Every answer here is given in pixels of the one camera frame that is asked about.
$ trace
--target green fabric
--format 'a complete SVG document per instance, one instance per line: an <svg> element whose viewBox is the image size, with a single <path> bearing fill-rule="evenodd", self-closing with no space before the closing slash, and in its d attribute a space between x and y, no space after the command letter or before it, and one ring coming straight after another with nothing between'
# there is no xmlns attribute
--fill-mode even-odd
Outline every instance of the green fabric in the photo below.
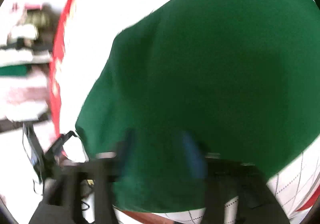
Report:
<svg viewBox="0 0 320 224"><path fill-rule="evenodd" d="M0 67L0 76L26 76L28 68L26 65L13 65Z"/></svg>
<svg viewBox="0 0 320 224"><path fill-rule="evenodd" d="M289 164L320 132L319 35L312 0L171 0L121 32L76 123L91 158L136 131L116 206L204 207L182 131L267 178Z"/></svg>

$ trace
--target green cloth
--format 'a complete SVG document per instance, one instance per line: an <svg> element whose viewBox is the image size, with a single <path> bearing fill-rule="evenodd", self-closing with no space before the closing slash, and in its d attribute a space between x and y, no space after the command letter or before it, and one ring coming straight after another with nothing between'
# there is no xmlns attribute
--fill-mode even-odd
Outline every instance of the green cloth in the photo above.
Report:
<svg viewBox="0 0 320 224"><path fill-rule="evenodd" d="M26 65L12 65L0 67L0 76L26 76L28 67Z"/></svg>
<svg viewBox="0 0 320 224"><path fill-rule="evenodd" d="M116 206L204 207L182 131L267 178L289 164L320 132L319 35L312 0L171 0L122 31L76 122L90 158L136 131Z"/></svg>

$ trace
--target green garment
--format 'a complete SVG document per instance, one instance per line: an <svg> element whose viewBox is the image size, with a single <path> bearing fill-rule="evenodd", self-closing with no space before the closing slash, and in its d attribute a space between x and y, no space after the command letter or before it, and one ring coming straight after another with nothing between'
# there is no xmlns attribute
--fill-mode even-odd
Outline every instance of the green garment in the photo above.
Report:
<svg viewBox="0 0 320 224"><path fill-rule="evenodd" d="M289 164L320 132L319 36L312 0L171 0L122 31L76 122L90 158L135 130L116 206L204 207L183 131L266 178Z"/></svg>
<svg viewBox="0 0 320 224"><path fill-rule="evenodd" d="M26 76L28 67L26 65L12 65L0 67L0 76Z"/></svg>

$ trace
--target brown object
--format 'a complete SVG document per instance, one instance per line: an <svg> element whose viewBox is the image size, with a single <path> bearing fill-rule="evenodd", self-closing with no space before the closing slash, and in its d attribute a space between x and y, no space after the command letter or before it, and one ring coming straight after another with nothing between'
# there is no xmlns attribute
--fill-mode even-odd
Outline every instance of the brown object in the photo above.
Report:
<svg viewBox="0 0 320 224"><path fill-rule="evenodd" d="M143 213L143 212L129 212L122 211L124 214L129 217L143 223L143 224L173 224L173 220L152 214L152 213Z"/></svg>

